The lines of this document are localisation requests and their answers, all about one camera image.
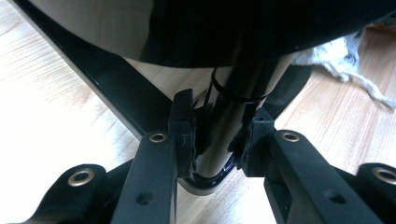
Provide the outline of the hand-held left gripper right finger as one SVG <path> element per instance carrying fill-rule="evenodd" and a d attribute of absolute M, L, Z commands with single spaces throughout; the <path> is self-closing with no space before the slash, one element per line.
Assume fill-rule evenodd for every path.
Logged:
<path fill-rule="evenodd" d="M 276 130 L 259 109 L 236 164 L 262 177 L 279 224 L 380 224 L 380 218 L 300 133 Z"/>

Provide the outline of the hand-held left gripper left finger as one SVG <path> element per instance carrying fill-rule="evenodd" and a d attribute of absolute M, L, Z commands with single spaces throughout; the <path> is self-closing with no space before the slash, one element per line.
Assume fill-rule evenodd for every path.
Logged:
<path fill-rule="evenodd" d="M 177 180 L 195 160 L 192 90 L 175 94 L 167 128 L 141 140 L 110 224 L 176 224 Z"/>

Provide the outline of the white patterned cloth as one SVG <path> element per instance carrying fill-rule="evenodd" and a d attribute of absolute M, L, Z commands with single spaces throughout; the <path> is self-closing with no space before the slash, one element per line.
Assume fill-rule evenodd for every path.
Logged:
<path fill-rule="evenodd" d="M 374 82 L 360 73 L 359 47 L 362 34 L 363 30 L 360 29 L 311 49 L 299 51 L 291 64 L 321 66 L 343 82 L 357 83 L 373 100 L 395 110 L 396 100 L 383 95 Z"/>

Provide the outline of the black wavy tray stand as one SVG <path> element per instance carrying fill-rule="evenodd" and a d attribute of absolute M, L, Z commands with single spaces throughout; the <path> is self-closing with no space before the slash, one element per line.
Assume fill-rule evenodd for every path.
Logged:
<path fill-rule="evenodd" d="M 175 102 L 133 62 L 209 68 L 190 109 L 178 160 L 181 185 L 212 193 L 250 145 L 260 108 L 277 116 L 293 97 L 292 55 L 396 13 L 396 0 L 15 0 L 115 107 L 134 133 L 169 121 Z"/>

